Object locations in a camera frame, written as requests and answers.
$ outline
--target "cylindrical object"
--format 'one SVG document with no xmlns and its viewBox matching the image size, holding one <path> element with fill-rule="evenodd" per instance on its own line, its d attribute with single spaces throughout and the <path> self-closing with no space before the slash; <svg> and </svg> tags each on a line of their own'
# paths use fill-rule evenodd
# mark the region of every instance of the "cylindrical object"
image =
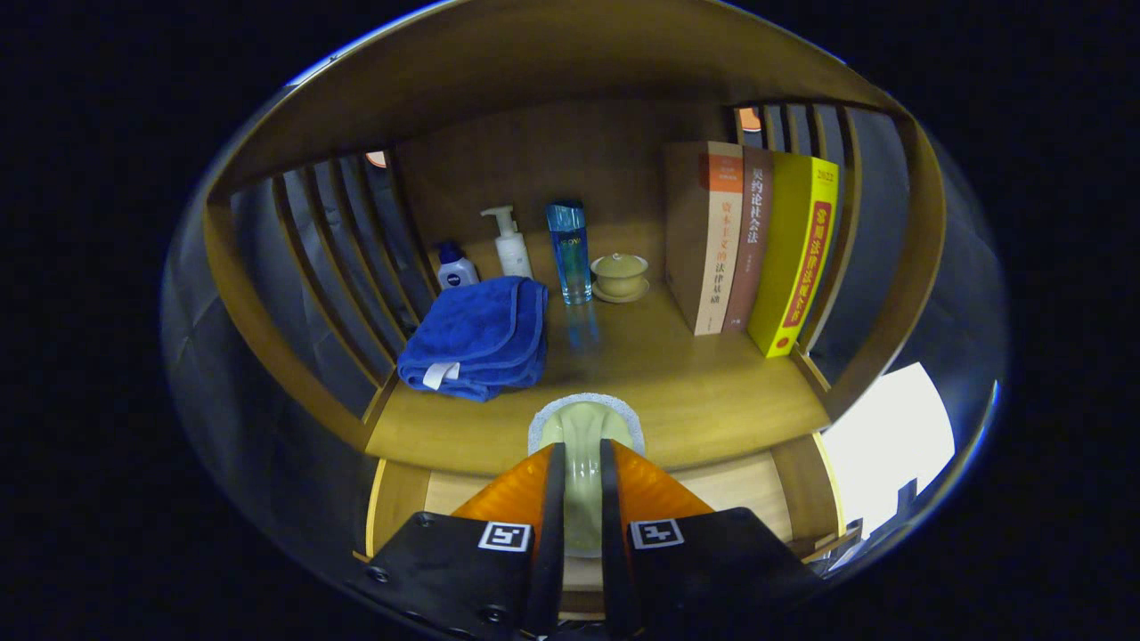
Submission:
<svg viewBox="0 0 1140 641">
<path fill-rule="evenodd" d="M 514 205 L 492 206 L 479 212 L 480 216 L 494 216 L 499 226 L 499 236 L 495 238 L 495 250 L 499 254 L 499 265 L 504 276 L 522 276 L 534 278 L 530 270 L 530 254 L 527 244 L 519 234 L 519 225 L 511 219 Z"/>
<path fill-rule="evenodd" d="M 581 202 L 555 201 L 546 205 L 546 224 L 551 228 L 562 299 L 567 305 L 587 302 L 593 290 L 589 283 L 589 249 L 586 245 L 586 212 Z"/>
<path fill-rule="evenodd" d="M 527 244 L 522 242 L 522 234 L 495 238 L 495 249 L 498 251 L 504 276 L 535 277 L 530 271 L 530 255 L 527 253 Z"/>
<path fill-rule="evenodd" d="M 649 269 L 649 262 L 640 255 L 614 253 L 603 255 L 589 265 L 589 270 L 597 276 L 597 291 L 601 295 L 613 298 L 632 297 L 648 289 L 649 283 L 642 274 Z"/>
</svg>

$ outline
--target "white pump bottle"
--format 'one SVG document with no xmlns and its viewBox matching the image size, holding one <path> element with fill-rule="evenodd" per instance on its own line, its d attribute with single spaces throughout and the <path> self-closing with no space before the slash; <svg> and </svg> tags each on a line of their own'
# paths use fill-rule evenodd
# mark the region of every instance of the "white pump bottle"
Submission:
<svg viewBox="0 0 1140 641">
<path fill-rule="evenodd" d="M 495 238 L 495 249 L 498 250 L 499 262 L 503 265 L 503 275 L 534 278 L 527 245 L 522 241 L 522 234 L 519 233 L 519 226 L 511 220 L 512 211 L 514 205 L 503 205 L 484 209 L 479 213 L 498 219 L 499 236 Z"/>
</svg>

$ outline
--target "blue cap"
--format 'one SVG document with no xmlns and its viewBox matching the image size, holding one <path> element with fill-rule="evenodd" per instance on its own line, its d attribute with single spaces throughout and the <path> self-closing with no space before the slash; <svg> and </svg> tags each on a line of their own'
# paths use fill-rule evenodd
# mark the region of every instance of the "blue cap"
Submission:
<svg viewBox="0 0 1140 641">
<path fill-rule="evenodd" d="M 455 244 L 455 241 L 443 241 L 435 246 L 439 248 L 440 265 L 456 262 L 463 258 L 463 252 L 459 251 L 459 245 Z"/>
<path fill-rule="evenodd" d="M 554 201 L 546 205 L 546 225 L 551 232 L 571 232 L 586 226 L 581 201 Z"/>
</svg>

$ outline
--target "small blue bottle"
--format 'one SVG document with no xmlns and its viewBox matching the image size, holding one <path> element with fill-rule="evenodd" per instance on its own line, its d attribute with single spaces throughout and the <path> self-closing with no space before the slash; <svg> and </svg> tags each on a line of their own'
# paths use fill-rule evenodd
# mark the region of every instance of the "small blue bottle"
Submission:
<svg viewBox="0 0 1140 641">
<path fill-rule="evenodd" d="M 586 212 L 580 201 L 555 201 L 546 205 L 546 224 L 554 244 L 562 298 L 581 305 L 593 298 L 589 283 L 589 250 L 586 246 Z"/>
</svg>

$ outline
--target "book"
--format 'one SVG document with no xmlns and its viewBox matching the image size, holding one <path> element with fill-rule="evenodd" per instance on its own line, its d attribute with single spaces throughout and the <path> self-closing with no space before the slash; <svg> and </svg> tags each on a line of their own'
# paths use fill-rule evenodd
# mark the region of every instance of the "book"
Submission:
<svg viewBox="0 0 1140 641">
<path fill-rule="evenodd" d="M 693 334 L 718 334 L 736 268 L 743 148 L 677 143 L 663 156 L 665 279 Z"/>
<path fill-rule="evenodd" d="M 748 326 L 748 318 L 756 305 L 756 292 L 760 286 L 760 266 L 768 242 L 768 221 L 772 220 L 772 154 L 757 147 L 744 147 L 743 151 L 740 240 L 722 332 L 743 332 Z"/>
<path fill-rule="evenodd" d="M 768 244 L 748 335 L 766 357 L 784 356 L 804 326 L 831 244 L 839 168 L 825 160 L 772 154 Z"/>
</svg>

